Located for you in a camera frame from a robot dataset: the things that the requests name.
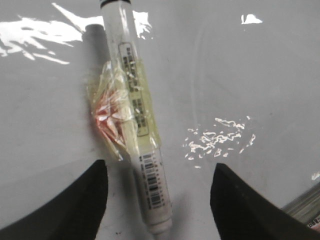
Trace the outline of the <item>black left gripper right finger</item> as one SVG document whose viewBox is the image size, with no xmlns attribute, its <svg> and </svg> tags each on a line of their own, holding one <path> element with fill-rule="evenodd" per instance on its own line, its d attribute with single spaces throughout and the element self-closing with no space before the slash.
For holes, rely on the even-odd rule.
<svg viewBox="0 0 320 240">
<path fill-rule="evenodd" d="M 210 208 L 222 240 L 316 240 L 318 233 L 277 208 L 224 163 L 217 163 Z"/>
</svg>

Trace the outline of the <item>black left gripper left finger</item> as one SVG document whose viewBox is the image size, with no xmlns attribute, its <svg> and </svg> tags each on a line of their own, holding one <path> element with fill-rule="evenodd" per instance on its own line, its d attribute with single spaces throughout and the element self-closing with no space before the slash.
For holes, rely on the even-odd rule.
<svg viewBox="0 0 320 240">
<path fill-rule="evenodd" d="M 106 211 L 108 171 L 96 160 L 52 200 L 4 227 L 2 240 L 94 240 Z"/>
</svg>

